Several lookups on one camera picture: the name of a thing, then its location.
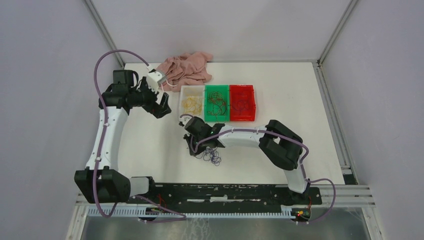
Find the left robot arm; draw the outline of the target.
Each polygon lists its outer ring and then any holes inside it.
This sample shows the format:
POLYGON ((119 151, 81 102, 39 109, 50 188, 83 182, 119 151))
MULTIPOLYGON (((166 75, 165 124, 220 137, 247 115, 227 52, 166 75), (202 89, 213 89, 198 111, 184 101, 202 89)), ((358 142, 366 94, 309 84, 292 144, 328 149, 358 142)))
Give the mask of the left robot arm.
POLYGON ((124 203, 130 197, 130 179, 118 172, 118 153, 131 109, 141 107, 157 119, 172 111, 167 93, 157 102, 160 84, 166 81, 162 72, 153 69, 139 78, 133 70, 115 70, 112 79, 98 100, 99 126, 93 150, 85 168, 74 174, 90 204, 124 203))

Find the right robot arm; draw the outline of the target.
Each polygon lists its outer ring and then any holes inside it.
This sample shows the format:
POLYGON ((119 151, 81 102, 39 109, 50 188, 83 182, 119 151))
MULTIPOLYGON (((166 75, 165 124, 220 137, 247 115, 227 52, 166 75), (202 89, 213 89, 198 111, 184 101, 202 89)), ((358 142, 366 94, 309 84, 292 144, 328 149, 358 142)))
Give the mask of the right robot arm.
POLYGON ((257 127, 235 127, 225 123, 207 124, 198 116, 182 114, 179 125, 184 128, 189 153, 198 156, 206 149, 248 147, 261 150, 271 163, 284 171, 289 199, 302 204, 309 198, 309 183, 303 160, 309 148, 303 139, 278 120, 257 127))

